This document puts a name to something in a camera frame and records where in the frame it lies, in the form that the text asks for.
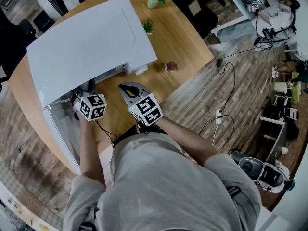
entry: white box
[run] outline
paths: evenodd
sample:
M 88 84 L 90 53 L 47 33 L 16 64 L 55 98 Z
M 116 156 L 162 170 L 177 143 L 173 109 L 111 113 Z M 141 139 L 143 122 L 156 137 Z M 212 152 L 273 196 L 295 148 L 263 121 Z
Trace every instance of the white box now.
M 27 48 L 48 126 L 74 171 L 79 167 L 79 123 L 67 102 L 71 90 L 119 72 L 140 72 L 157 60 L 129 0 L 110 0 L 47 31 Z
M 82 97 L 80 112 L 88 120 L 93 121 L 103 117 L 107 103 L 103 94 Z
M 140 102 L 128 108 L 131 114 L 139 121 L 149 126 L 163 116 L 162 110 L 153 93 L 146 96 Z

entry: person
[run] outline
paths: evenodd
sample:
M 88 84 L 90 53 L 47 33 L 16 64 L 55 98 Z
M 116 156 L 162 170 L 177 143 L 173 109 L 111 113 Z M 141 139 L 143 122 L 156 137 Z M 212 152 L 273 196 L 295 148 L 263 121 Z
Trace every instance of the person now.
M 254 9 L 251 4 L 247 4 L 247 10 L 256 14 L 253 19 L 218 31 L 217 38 L 220 42 L 229 42 L 243 35 L 256 33 L 258 36 L 255 42 L 256 46 L 269 47 L 271 42 L 265 39 L 263 30 L 268 29 L 271 31 L 273 29 L 275 32 L 279 32 L 286 29 L 277 33 L 273 41 L 282 42 L 282 40 L 290 39 L 293 35 L 292 27 L 296 20 L 296 11 L 300 4 L 296 0 L 268 0 L 267 4 L 270 6 L 266 7 L 261 4 L 259 10 Z
M 292 86 L 294 83 L 297 83 L 297 82 L 302 82 L 302 83 L 305 84 L 304 92 L 308 93 L 308 66 L 307 66 L 307 61 L 297 62 L 295 67 L 294 67 L 293 64 L 288 64 L 288 63 L 286 63 L 286 65 L 284 65 L 280 68 L 273 67 L 272 71 L 271 71 L 271 76 L 272 76 L 273 79 L 275 79 L 276 77 L 279 76 L 279 73 L 281 73 L 281 72 L 291 73 L 293 71 L 296 71 L 298 73 L 298 76 L 294 79 L 291 79 L 291 81 L 288 83 L 289 86 Z
M 254 230 L 261 208 L 256 185 L 200 135 L 162 117 L 157 126 L 167 135 L 123 139 L 113 151 L 107 189 L 91 122 L 77 116 L 81 175 L 72 182 L 63 230 Z

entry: wooden floor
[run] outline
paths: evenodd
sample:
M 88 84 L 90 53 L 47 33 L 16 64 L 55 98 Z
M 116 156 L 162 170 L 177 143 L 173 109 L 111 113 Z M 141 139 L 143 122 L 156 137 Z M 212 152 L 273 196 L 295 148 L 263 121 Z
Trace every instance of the wooden floor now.
M 232 6 L 229 3 L 225 11 L 230 12 Z M 216 5 L 216 9 L 224 13 L 220 5 Z M 238 15 L 220 15 L 220 23 L 229 20 L 230 16 Z M 223 57 L 251 48 L 255 38 L 256 36 L 245 36 L 228 44 L 212 45 L 210 49 L 215 56 Z M 273 89 L 271 68 L 282 64 L 277 57 L 284 58 L 281 48 L 260 52 L 247 51 L 226 59 L 234 65 L 236 82 L 223 115 L 232 116 L 235 126 L 232 134 L 232 119 L 228 116 L 222 118 L 214 142 L 220 152 L 228 152 L 234 147 L 242 151 L 249 149 L 249 144 L 260 126 L 262 105 Z M 233 82 L 232 66 L 227 65 L 225 73 L 219 75 L 214 61 L 176 90 L 162 104 L 163 112 L 172 120 L 200 132 L 203 125 L 215 117 L 215 110 L 224 106 Z M 300 113 L 308 114 L 307 102 L 305 97 Z M 307 126 L 307 117 L 301 123 L 301 126 Z M 210 122 L 201 135 L 212 141 L 215 129 L 215 122 Z M 289 148 L 293 149 L 294 157 L 305 143 L 306 131 L 307 129 L 301 129 L 300 138 L 295 144 L 289 145 Z M 74 175 L 37 136 L 6 84 L 0 93 L 0 157 L 44 205 L 59 216 L 63 215 Z M 270 208 L 276 197 L 277 195 L 271 193 L 262 194 L 263 205 Z

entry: wooden table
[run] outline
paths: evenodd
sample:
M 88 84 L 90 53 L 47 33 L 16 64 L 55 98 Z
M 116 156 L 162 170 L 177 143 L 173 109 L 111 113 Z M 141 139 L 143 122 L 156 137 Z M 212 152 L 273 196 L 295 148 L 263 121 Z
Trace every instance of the wooden table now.
M 107 0 L 86 0 L 56 24 L 105 1 Z M 167 0 L 165 6 L 159 4 L 157 8 L 152 10 L 147 8 L 147 0 L 130 1 L 141 22 L 145 22 L 148 18 L 154 21 L 154 31 L 149 39 L 158 60 L 141 75 L 126 76 L 124 73 L 120 73 L 97 85 L 97 92 L 103 93 L 107 101 L 105 115 L 99 122 L 104 129 L 118 136 L 135 124 L 135 119 L 128 113 L 127 105 L 117 90 L 120 83 L 139 82 L 153 92 L 159 102 L 162 102 L 181 84 L 193 77 L 199 69 L 213 60 L 213 55 L 202 38 L 171 0 Z M 168 61 L 177 62 L 179 70 L 174 73 L 166 73 L 164 63 Z M 20 62 L 9 83 L 34 130 L 50 150 L 72 170 L 43 117 L 27 56 Z M 98 151 L 102 152 L 111 143 L 95 123 L 93 126 L 95 127 L 94 134 Z

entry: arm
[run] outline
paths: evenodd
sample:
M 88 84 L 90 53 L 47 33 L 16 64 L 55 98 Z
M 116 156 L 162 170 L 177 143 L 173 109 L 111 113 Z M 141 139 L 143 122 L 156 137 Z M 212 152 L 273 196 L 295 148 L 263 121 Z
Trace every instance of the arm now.
M 92 123 L 77 112 L 80 120 L 80 169 L 81 174 L 106 186 L 103 168 L 97 153 L 97 147 L 92 132 Z
M 157 125 L 200 165 L 203 165 L 211 156 L 218 154 L 215 147 L 205 138 L 166 117 L 160 118 Z

